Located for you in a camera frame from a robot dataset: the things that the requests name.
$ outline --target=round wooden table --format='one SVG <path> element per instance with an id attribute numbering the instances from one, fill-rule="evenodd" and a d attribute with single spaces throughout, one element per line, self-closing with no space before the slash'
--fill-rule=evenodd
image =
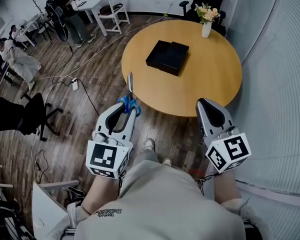
<path id="1" fill-rule="evenodd" d="M 239 57 L 232 45 L 211 30 L 202 37 L 202 25 L 185 20 L 166 20 L 138 32 L 122 56 L 122 73 L 133 73 L 133 93 L 153 109 L 175 116 L 195 117 L 196 102 L 207 98 L 226 106 L 242 81 Z M 179 76 L 147 66 L 146 59 L 157 42 L 189 46 Z"/>

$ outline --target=flower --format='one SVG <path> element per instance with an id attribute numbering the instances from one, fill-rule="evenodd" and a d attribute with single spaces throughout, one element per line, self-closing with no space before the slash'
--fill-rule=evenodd
<path id="1" fill-rule="evenodd" d="M 215 18 L 220 17 L 217 8 L 211 9 L 211 6 L 207 4 L 202 4 L 202 6 L 195 5 L 196 13 L 198 17 L 201 19 L 200 23 L 213 22 Z"/>

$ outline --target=gray pants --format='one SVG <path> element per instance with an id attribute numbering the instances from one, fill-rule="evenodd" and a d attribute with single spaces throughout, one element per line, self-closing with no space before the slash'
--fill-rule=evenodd
<path id="1" fill-rule="evenodd" d="M 66 25 L 66 28 L 70 31 L 72 41 L 75 44 L 81 43 L 79 34 L 86 42 L 91 38 L 84 21 L 80 18 L 78 14 L 75 14 L 71 17 L 65 17 L 63 21 Z"/>
<path id="2" fill-rule="evenodd" d="M 141 163 L 143 160 L 150 160 L 159 163 L 158 154 L 152 150 L 145 149 L 134 159 L 132 167 Z"/>

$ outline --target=black box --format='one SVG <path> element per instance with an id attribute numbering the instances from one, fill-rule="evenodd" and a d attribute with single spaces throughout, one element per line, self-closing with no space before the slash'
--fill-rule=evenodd
<path id="1" fill-rule="evenodd" d="M 178 76 L 185 62 L 189 46 L 159 40 L 145 60 L 150 67 Z"/>

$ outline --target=backpack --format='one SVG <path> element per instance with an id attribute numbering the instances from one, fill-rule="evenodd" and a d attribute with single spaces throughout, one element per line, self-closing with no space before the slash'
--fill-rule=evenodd
<path id="1" fill-rule="evenodd" d="M 45 2 L 45 11 L 48 14 L 48 17 L 52 19 L 53 22 L 59 21 L 63 18 L 64 10 L 56 5 L 54 0 L 46 0 Z"/>

